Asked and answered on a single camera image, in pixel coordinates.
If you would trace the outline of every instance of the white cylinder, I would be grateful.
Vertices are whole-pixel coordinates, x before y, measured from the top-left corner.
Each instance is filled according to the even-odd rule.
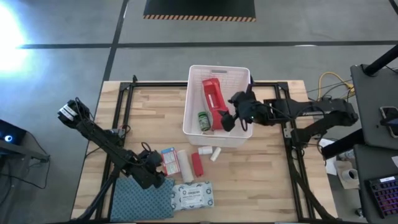
[[[207,155],[213,153],[212,146],[203,146],[198,148],[199,155]]]
[[[213,155],[211,155],[210,160],[215,162],[217,160],[218,155],[221,152],[221,148],[217,147],[216,150],[214,150]]]
[[[193,174],[191,170],[191,165],[188,161],[188,155],[185,150],[181,150],[177,152],[178,163],[180,164],[182,179],[184,183],[192,183],[193,182]]]
[[[358,171],[356,169],[344,170],[341,173],[341,177],[347,182],[358,180]]]

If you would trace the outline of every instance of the small can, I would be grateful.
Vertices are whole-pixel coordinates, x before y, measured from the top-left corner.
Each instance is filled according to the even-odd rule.
[[[199,126],[201,131],[210,130],[211,126],[210,126],[209,117],[207,117],[207,113],[202,111],[198,113],[198,117],[199,117]]]

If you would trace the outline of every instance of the white basket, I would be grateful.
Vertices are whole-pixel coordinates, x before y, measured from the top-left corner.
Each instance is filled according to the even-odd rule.
[[[246,91],[250,83],[250,71],[247,68],[222,67],[207,65],[192,65],[189,69],[187,98],[183,131],[191,144],[196,146],[239,147],[252,136],[253,126],[248,124],[248,130],[243,131],[239,119],[231,132],[224,130],[214,131],[214,135],[203,134],[200,130],[198,113],[206,111],[211,122],[211,113],[207,107],[203,94],[202,81],[209,78],[218,78],[221,92],[231,114],[235,108],[228,100],[238,91]]]

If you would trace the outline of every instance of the desk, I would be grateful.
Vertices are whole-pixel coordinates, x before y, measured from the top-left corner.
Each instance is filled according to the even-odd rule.
[[[104,82],[95,122],[110,129],[118,97],[120,82]],[[269,87],[254,87],[257,99],[275,98]],[[289,81],[290,96],[297,101],[308,101],[303,81]],[[176,150],[197,151],[189,144],[182,131],[186,88],[135,88],[129,115],[131,132],[126,136],[126,149],[141,152],[140,142],[148,142],[156,150],[175,147]],[[308,126],[312,118],[299,118],[298,127]],[[88,152],[97,145],[89,143]],[[216,162],[202,156],[205,175],[195,182],[213,183],[215,207],[176,212],[166,222],[293,222],[297,221],[289,171],[286,162],[282,131],[279,125],[255,125],[252,138],[243,146],[224,148]],[[81,215],[98,193],[101,185],[106,154],[97,151],[83,166],[76,194],[72,218]],[[308,181],[320,203],[336,217],[325,164],[315,146],[305,151]],[[176,184],[182,183],[180,174],[172,176]],[[303,193],[300,193],[303,210]],[[104,203],[107,214],[109,197]]]
[[[367,221],[386,224],[398,223],[398,217],[380,218],[371,194],[368,193],[365,185],[366,180],[398,174],[398,168],[391,159],[391,157],[398,156],[398,151],[380,147],[355,145],[354,153],[356,167],[359,170],[361,205]]]

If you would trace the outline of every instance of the yellow cable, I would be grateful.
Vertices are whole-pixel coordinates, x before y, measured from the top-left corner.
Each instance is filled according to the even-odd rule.
[[[350,90],[350,95],[352,95],[352,94],[355,94],[355,89],[354,89],[354,85],[353,84],[350,84],[350,83],[348,83],[348,82],[346,82],[346,81],[344,81],[339,75],[337,75],[336,73],[334,73],[334,72],[325,72],[325,73],[323,73],[320,77],[319,77],[319,82],[318,82],[318,98],[317,98],[317,101],[321,98],[321,84],[322,84],[322,78],[325,76],[325,75],[334,75],[336,78],[338,78],[342,83],[344,83],[346,86],[347,86],[347,89],[349,89]]]

